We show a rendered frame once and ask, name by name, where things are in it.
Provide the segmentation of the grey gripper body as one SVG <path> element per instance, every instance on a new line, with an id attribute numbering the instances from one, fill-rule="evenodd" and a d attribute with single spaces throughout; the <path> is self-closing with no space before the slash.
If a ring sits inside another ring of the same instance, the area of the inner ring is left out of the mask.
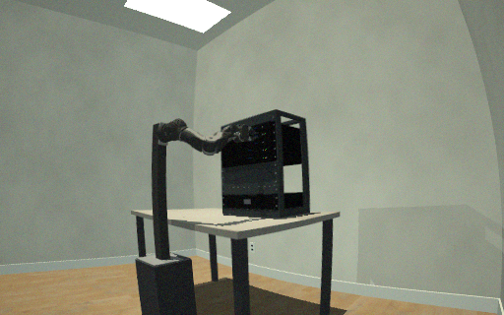
<path id="1" fill-rule="evenodd" d="M 241 124 L 236 125 L 239 129 L 239 135 L 233 140 L 234 143 L 245 142 L 249 139 L 249 128 L 247 125 L 241 126 Z"/>

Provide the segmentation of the black server rack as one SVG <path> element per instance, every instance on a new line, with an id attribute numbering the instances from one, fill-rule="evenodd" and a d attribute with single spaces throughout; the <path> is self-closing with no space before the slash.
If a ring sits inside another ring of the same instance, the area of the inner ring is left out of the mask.
<path id="1" fill-rule="evenodd" d="M 293 120 L 281 122 L 281 116 Z M 299 128 L 288 126 L 297 123 Z M 277 218 L 277 220 L 302 214 L 309 215 L 306 118 L 274 109 L 221 126 L 220 129 L 238 124 L 253 127 L 259 134 L 249 133 L 249 136 L 259 138 L 241 143 L 234 143 L 232 140 L 220 151 L 223 215 Z M 285 193 L 284 166 L 295 164 L 302 165 L 302 192 Z"/>

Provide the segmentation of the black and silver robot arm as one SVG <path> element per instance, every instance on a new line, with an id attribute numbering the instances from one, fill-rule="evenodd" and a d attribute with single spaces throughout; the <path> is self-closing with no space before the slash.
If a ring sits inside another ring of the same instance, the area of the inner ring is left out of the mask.
<path id="1" fill-rule="evenodd" d="M 216 134 L 214 134 L 215 136 L 209 135 L 204 137 L 197 131 L 186 127 L 187 125 L 182 119 L 176 119 L 171 122 L 172 123 L 166 124 L 162 122 L 159 123 L 157 129 L 159 145 L 167 146 L 168 142 L 170 142 L 169 140 L 171 139 L 171 141 L 183 141 L 189 144 L 195 150 L 203 152 L 203 154 L 206 156 L 213 156 L 214 154 L 218 154 L 222 150 L 222 148 L 226 146 L 227 143 L 231 142 L 236 138 L 236 136 L 239 135 L 239 129 L 236 126 L 231 127 L 231 125 L 229 125 L 227 129 L 224 128 L 224 131 L 218 131 Z"/>

